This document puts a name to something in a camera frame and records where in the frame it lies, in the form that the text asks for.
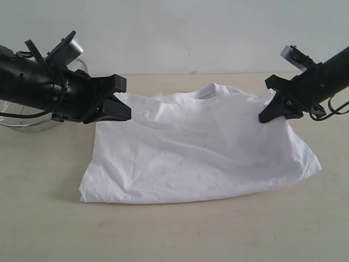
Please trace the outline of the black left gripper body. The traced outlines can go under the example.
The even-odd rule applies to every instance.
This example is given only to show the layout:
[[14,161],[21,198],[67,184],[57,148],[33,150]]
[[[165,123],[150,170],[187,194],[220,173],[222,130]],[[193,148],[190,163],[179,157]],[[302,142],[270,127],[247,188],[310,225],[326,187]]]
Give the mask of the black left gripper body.
[[83,117],[94,106],[106,99],[115,99],[114,93],[99,91],[87,73],[77,70],[61,71],[53,83],[46,84],[46,110],[56,122],[83,123]]

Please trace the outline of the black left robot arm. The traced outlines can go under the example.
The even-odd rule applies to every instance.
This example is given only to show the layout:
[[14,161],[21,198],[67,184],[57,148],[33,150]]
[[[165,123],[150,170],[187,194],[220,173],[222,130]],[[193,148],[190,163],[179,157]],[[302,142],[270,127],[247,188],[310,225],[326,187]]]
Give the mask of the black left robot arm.
[[1,100],[39,112],[30,115],[1,113],[3,117],[31,119],[50,115],[56,122],[89,124],[99,121],[128,121],[131,108],[115,93],[126,92],[124,77],[89,76],[54,63],[47,70],[25,54],[1,47]]

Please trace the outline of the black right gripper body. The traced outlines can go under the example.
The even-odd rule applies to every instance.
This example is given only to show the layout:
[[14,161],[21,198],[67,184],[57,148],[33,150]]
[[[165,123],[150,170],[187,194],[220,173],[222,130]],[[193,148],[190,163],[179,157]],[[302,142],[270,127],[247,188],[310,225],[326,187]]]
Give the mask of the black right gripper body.
[[282,106],[280,115],[286,119],[303,117],[303,113],[311,114],[315,119],[326,116],[325,109],[320,105],[325,100],[326,70],[323,65],[306,70],[290,80],[280,80],[280,98]]

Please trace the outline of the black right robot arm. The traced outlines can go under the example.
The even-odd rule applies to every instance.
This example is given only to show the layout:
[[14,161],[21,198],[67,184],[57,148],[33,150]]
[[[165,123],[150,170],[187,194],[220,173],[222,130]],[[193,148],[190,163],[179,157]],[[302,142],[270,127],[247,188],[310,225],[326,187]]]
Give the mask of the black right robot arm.
[[286,46],[280,56],[302,71],[287,80],[271,75],[265,80],[266,87],[275,91],[270,103],[259,113],[261,123],[278,117],[299,119],[308,113],[314,121],[324,121],[333,115],[344,115],[341,109],[348,102],[334,109],[333,97],[348,88],[348,48],[324,63],[315,63],[296,46]]

